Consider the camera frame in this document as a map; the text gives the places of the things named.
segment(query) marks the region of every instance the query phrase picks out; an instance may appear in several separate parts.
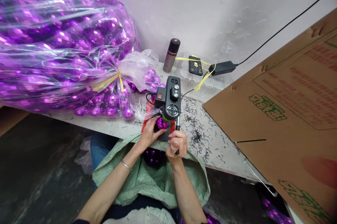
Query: silver bracelet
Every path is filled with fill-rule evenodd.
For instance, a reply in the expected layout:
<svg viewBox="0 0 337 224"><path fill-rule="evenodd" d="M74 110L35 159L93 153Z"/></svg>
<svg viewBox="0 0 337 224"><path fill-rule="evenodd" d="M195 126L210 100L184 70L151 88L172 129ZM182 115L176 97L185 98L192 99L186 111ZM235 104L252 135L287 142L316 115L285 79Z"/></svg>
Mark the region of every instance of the silver bracelet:
<svg viewBox="0 0 337 224"><path fill-rule="evenodd" d="M128 168L129 170L132 170L132 168L130 168L129 166L126 165L126 163L124 162L124 160L121 158L120 161L123 163L123 165Z"/></svg>

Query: person's right hand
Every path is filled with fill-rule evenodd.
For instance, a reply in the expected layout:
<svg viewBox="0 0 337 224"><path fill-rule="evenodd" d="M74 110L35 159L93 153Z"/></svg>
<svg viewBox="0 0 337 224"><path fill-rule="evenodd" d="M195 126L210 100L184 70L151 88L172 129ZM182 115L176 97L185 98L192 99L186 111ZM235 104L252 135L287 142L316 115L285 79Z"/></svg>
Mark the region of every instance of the person's right hand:
<svg viewBox="0 0 337 224"><path fill-rule="evenodd" d="M175 130L169 134L169 137L171 137L170 145L166 148L168 160L185 157L188 149L187 135L182 130Z"/></svg>

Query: green logo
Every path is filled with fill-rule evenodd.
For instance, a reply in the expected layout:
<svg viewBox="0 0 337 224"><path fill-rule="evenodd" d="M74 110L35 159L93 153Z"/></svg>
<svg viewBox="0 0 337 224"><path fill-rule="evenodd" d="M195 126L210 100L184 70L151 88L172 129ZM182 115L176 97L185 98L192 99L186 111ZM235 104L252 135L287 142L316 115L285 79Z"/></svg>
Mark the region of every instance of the green logo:
<svg viewBox="0 0 337 224"><path fill-rule="evenodd" d="M287 119L284 115L285 111L276 105L267 96L260 96L258 94L253 94L249 97L249 100L255 104L259 109L262 110L273 121L281 121Z"/></svg>
<svg viewBox="0 0 337 224"><path fill-rule="evenodd" d="M332 224L331 216L306 191L298 189L293 183L279 180L278 183L292 197L316 224Z"/></svg>

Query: green cloth bag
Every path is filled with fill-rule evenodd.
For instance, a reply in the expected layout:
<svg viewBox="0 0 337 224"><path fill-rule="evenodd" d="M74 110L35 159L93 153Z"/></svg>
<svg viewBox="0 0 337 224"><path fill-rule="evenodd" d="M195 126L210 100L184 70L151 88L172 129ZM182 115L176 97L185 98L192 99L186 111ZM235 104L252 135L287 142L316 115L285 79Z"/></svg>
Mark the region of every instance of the green cloth bag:
<svg viewBox="0 0 337 224"><path fill-rule="evenodd" d="M139 141L140 136L141 134L137 134L129 136L126 139L119 139L92 174L92 178L97 186L118 165L120 159L126 156L134 143ZM168 142L155 141L151 145L151 148L166 151L168 145ZM142 194L161 201L169 209L178 207L172 167L168 159L166 160L166 165L155 169L147 166L145 161L139 158L115 199L114 204L129 205L137 198L138 194ZM205 165L189 151L187 151L187 156L183 159L183 163L200 203L204 206L211 193Z"/></svg>

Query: person's left hand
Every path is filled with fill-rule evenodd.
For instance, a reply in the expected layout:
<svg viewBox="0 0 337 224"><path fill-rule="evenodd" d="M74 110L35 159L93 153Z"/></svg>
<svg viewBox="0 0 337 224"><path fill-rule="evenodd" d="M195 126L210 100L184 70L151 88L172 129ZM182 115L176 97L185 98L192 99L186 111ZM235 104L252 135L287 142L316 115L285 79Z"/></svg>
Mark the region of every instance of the person's left hand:
<svg viewBox="0 0 337 224"><path fill-rule="evenodd" d="M138 147L141 149L142 153L152 144L157 138L162 135L167 129L161 129L158 132L154 132L154 126L156 124L157 119L160 115L149 119L145 125L143 133L138 141Z"/></svg>

